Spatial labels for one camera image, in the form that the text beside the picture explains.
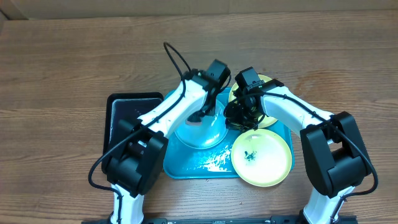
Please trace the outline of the light blue plate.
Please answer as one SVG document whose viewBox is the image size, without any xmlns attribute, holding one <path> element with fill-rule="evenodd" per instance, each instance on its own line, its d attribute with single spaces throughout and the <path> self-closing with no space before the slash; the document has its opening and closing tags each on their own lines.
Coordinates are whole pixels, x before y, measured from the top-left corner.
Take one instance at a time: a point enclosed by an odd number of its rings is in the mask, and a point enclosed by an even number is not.
<svg viewBox="0 0 398 224">
<path fill-rule="evenodd" d="M 209 149 L 217 146 L 227 135 L 225 106 L 217 100 L 215 114 L 204 116 L 201 123 L 189 124 L 185 120 L 170 137 L 170 141 L 179 148 Z"/>
</svg>

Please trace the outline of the yellow-green plate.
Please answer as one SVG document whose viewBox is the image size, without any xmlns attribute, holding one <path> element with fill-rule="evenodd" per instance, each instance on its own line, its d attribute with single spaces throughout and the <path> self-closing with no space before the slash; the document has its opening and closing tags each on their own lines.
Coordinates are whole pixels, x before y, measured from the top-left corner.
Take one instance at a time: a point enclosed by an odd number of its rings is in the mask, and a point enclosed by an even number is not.
<svg viewBox="0 0 398 224">
<path fill-rule="evenodd" d="M 285 140 L 267 129 L 240 134 L 231 149 L 235 172 L 256 187 L 272 187 L 289 174 L 293 157 Z"/>
<path fill-rule="evenodd" d="M 265 76 L 263 74 L 258 75 L 261 80 L 264 82 L 271 81 L 272 78 Z M 234 96 L 234 91 L 238 89 L 238 84 L 234 83 L 233 86 L 231 87 L 231 90 L 229 91 L 229 97 L 228 97 L 228 102 L 234 100 L 236 97 Z M 258 124 L 258 128 L 266 128 L 268 126 L 271 126 L 274 124 L 277 120 L 273 117 L 265 116 L 264 119 Z"/>
</svg>

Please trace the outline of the orange green sponge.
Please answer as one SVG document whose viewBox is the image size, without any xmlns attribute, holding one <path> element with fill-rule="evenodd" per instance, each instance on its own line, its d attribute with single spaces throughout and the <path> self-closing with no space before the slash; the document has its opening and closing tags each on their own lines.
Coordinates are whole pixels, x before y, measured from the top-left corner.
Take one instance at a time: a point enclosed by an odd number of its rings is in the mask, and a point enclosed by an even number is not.
<svg viewBox="0 0 398 224">
<path fill-rule="evenodd" d="M 189 125 L 189 126 L 201 126 L 202 119 L 201 118 L 188 118 L 185 123 L 186 123 L 186 125 Z"/>
</svg>

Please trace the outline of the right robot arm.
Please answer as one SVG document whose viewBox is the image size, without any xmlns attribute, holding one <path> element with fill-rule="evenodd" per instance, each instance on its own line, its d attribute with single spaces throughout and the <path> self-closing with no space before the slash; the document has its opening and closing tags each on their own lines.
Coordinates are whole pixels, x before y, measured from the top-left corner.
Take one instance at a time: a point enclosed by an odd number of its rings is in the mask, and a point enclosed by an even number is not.
<svg viewBox="0 0 398 224">
<path fill-rule="evenodd" d="M 346 111 L 333 114 L 318 109 L 295 96 L 282 82 L 261 80 L 252 67 L 240 71 L 235 81 L 235 98 L 224 109 L 229 129 L 255 132 L 268 116 L 282 122 L 301 140 L 313 190 L 306 206 L 289 221 L 356 223 L 355 217 L 339 217 L 340 208 L 348 197 L 357 195 L 354 188 L 368 175 L 374 176 L 374 184 L 361 194 L 375 191 L 378 177 L 353 116 Z"/>
</svg>

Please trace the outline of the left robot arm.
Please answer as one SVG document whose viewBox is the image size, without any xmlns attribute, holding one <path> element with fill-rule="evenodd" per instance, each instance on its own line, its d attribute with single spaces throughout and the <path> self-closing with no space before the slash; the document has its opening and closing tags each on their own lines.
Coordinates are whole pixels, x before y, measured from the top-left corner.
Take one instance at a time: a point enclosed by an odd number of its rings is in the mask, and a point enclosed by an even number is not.
<svg viewBox="0 0 398 224">
<path fill-rule="evenodd" d="M 207 70 L 188 70 L 161 104 L 138 118 L 119 120 L 101 165 L 114 194 L 110 223 L 143 221 L 144 195 L 163 169 L 169 136 L 186 121 L 197 123 L 214 114 L 216 97 L 230 74 L 219 60 Z"/>
</svg>

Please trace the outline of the teal plastic tray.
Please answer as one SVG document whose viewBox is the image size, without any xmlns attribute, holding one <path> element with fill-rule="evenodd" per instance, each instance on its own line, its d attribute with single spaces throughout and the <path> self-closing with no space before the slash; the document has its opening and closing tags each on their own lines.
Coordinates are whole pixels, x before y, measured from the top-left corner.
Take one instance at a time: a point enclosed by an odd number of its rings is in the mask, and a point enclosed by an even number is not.
<svg viewBox="0 0 398 224">
<path fill-rule="evenodd" d="M 230 88 L 225 89 L 216 100 L 226 106 L 230 90 Z M 232 129 L 227 129 L 227 131 L 226 137 L 217 146 L 209 149 L 179 148 L 169 139 L 164 159 L 165 173 L 173 179 L 237 177 L 238 174 L 231 162 L 231 149 L 241 133 Z"/>
</svg>

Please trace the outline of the black water tray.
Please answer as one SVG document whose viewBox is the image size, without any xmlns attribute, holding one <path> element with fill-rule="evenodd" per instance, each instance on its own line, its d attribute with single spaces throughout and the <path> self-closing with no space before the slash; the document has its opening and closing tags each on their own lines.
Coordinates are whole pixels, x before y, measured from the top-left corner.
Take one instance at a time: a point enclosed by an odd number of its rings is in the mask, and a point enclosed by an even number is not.
<svg viewBox="0 0 398 224">
<path fill-rule="evenodd" d="M 113 93 L 108 96 L 106 105 L 106 122 L 104 133 L 103 152 L 108 152 L 113 146 L 122 141 L 132 133 L 132 128 L 120 124 L 121 120 L 138 125 L 141 128 L 133 139 L 147 143 L 152 136 L 161 137 L 161 134 L 145 128 L 139 121 L 139 117 L 144 115 L 163 102 L 164 96 L 159 92 L 148 93 Z M 158 176 L 162 172 L 163 160 L 165 156 L 165 147 L 168 143 L 166 138 L 162 138 L 164 145 L 159 152 L 141 155 L 138 161 L 142 162 L 141 174 Z"/>
</svg>

